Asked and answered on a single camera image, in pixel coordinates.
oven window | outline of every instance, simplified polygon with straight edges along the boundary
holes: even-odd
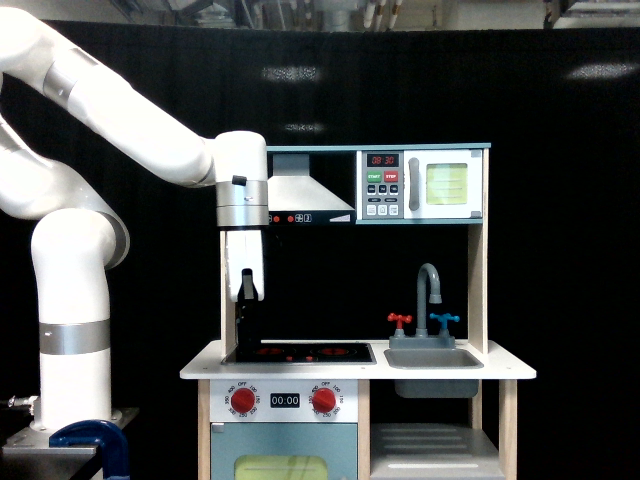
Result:
[[[301,455],[243,455],[235,463],[235,480],[328,480],[327,463]]]
[[[429,205],[467,203],[467,164],[427,165],[427,203]]]

wooden frame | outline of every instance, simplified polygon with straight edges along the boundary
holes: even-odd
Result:
[[[489,350],[488,318],[488,220],[489,150],[483,150],[483,223],[468,227],[468,319],[469,343],[482,354]],[[225,233],[220,232],[220,258],[226,256]],[[220,268],[221,340],[224,355],[236,346],[235,305],[227,295],[224,261]],[[469,402],[469,423],[482,429],[482,390]],[[517,380],[499,380],[499,457],[507,480],[517,477]],[[358,380],[358,479],[370,480],[371,419],[370,380]],[[198,381],[198,480],[211,478],[210,382]]]

green button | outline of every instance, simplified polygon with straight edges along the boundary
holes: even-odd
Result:
[[[382,182],[382,172],[367,172],[367,181],[369,183]]]

toy kitchen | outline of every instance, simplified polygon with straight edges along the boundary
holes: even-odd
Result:
[[[516,478],[517,381],[536,372],[488,338],[489,148],[268,147],[264,301],[243,284],[234,303],[221,262],[221,339],[180,373],[200,480]],[[466,422],[378,423],[383,382],[408,409],[458,399]]]

gray faucet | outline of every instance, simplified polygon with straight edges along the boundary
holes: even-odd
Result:
[[[415,348],[454,348],[454,338],[449,336],[449,332],[441,329],[440,335],[429,336],[427,334],[427,278],[429,279],[429,303],[442,303],[440,296],[440,277],[436,267],[430,263],[425,263],[418,271],[418,321],[416,334],[405,336],[402,330],[396,330],[395,335],[389,337],[389,347],[399,349]],[[451,317],[448,314],[434,315],[432,318],[443,317],[441,322],[446,325],[447,320],[458,321],[459,317]]]
[[[416,324],[416,338],[426,338],[427,335],[427,278],[429,278],[429,303],[442,303],[440,296],[440,277],[436,267],[425,263],[418,271],[418,323]]]

